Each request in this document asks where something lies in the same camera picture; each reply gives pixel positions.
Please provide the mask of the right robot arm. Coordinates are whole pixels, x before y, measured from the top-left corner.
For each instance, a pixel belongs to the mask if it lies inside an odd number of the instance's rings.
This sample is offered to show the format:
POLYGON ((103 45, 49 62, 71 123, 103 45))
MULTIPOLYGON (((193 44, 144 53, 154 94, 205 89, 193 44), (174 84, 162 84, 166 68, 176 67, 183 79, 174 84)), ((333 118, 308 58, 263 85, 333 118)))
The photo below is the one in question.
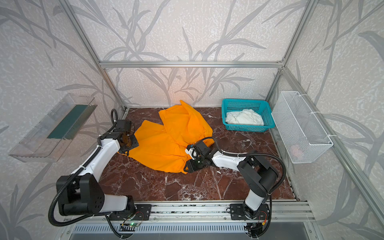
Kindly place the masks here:
POLYGON ((204 138, 185 149, 191 157, 187 161, 184 171, 193 173, 213 166, 237 171, 249 186, 249 193, 244 200, 244 207, 250 213, 259 210, 267 197, 284 181, 285 175, 272 166, 267 158, 279 160, 278 157, 264 153, 231 153, 222 150, 217 142, 209 147, 204 141, 215 140, 213 137, 204 138))

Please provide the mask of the orange drawstring shorts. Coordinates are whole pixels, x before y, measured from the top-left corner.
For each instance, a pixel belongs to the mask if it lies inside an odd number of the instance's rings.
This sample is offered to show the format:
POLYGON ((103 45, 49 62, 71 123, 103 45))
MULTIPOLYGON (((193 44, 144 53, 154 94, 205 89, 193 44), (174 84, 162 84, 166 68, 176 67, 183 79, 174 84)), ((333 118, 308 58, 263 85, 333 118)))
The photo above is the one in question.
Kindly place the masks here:
POLYGON ((156 171, 186 174, 185 165, 192 159, 186 153, 187 146, 204 138, 208 138, 204 143, 211 146, 213 130, 203 116, 184 101, 159 111, 159 116, 161 125, 143 121, 135 132, 139 146, 126 155, 156 171))

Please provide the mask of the aluminium mounting rail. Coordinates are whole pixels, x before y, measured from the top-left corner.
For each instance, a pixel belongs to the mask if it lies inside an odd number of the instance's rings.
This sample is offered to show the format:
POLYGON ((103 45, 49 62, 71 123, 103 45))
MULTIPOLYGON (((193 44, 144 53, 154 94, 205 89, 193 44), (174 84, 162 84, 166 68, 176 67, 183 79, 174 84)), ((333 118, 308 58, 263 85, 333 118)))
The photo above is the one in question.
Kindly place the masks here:
MULTIPOLYGON (((154 201, 148 221, 144 223, 228 223, 230 221, 252 222, 253 220, 231 220, 226 212, 230 204, 243 201, 154 201)), ((275 222, 314 222, 315 217, 307 202, 273 200, 270 214, 275 222)))

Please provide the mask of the small circuit board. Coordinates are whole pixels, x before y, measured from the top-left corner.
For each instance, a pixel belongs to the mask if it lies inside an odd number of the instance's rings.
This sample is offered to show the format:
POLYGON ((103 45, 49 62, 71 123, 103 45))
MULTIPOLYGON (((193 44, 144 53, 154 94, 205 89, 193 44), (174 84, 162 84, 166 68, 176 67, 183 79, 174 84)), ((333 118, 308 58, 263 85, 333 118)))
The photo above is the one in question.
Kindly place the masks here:
POLYGON ((122 229, 133 229, 138 228, 141 225, 141 222, 132 222, 132 223, 123 223, 121 224, 122 229))

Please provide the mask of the white crumpled garment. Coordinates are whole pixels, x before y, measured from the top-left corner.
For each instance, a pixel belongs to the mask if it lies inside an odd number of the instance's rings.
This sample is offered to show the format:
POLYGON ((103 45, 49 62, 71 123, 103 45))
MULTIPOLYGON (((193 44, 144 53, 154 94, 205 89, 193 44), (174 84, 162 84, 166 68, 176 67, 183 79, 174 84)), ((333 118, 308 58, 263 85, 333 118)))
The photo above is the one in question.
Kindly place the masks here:
POLYGON ((226 113, 225 123, 230 125, 264 126, 262 116, 251 109, 226 113))

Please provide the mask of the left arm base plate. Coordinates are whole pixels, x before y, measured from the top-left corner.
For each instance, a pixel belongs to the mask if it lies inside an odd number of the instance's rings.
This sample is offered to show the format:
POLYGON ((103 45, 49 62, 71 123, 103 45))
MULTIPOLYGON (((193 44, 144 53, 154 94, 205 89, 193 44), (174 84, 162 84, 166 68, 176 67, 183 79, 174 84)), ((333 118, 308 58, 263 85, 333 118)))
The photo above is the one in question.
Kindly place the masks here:
POLYGON ((111 221, 148 221, 152 210, 151 204, 135 205, 135 210, 112 212, 109 215, 111 221))

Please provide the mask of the clear acrylic wall shelf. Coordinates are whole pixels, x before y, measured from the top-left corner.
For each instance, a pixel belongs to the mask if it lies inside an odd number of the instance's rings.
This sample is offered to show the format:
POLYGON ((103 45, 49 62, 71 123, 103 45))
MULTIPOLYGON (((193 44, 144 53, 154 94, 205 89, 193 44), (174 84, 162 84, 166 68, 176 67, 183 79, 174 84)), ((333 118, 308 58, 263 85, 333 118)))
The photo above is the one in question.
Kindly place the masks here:
POLYGON ((67 94, 10 152, 24 163, 55 163, 93 114, 95 98, 67 94))

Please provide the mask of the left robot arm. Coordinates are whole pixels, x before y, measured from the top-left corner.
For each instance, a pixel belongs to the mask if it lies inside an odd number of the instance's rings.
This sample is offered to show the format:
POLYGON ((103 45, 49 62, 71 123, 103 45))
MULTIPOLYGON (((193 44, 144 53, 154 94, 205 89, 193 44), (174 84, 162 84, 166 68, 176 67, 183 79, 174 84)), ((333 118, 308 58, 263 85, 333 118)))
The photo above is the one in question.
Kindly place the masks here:
POLYGON ((129 120, 117 120, 113 129, 97 139, 97 147, 75 171, 57 180, 57 202, 62 216, 108 214, 123 212, 133 215, 136 207, 132 196, 104 193, 99 184, 101 175, 115 154, 128 155, 139 143, 129 120))

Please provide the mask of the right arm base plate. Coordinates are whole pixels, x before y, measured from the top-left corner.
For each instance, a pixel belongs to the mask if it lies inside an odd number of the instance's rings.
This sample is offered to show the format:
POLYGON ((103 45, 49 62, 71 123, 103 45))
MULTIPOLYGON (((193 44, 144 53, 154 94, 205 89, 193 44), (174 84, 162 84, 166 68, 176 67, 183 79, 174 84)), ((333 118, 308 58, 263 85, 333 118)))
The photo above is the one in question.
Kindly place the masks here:
POLYGON ((230 204, 226 212, 231 215, 231 220, 262 220, 269 219, 269 205, 261 204, 257 210, 252 210, 245 204, 230 204))

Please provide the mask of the teal plastic basket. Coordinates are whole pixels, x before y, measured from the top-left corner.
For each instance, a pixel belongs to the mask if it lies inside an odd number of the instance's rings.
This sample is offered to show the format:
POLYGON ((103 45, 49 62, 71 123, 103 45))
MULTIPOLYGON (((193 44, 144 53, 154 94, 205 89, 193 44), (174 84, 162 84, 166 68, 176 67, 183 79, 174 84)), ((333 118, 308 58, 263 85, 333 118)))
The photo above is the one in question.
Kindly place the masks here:
POLYGON ((264 133, 273 129, 276 124, 272 117, 272 110, 268 102, 262 100, 224 99, 222 101, 222 120, 229 131, 264 133), (226 122, 227 113, 253 110, 263 120, 263 125, 229 124, 226 122))

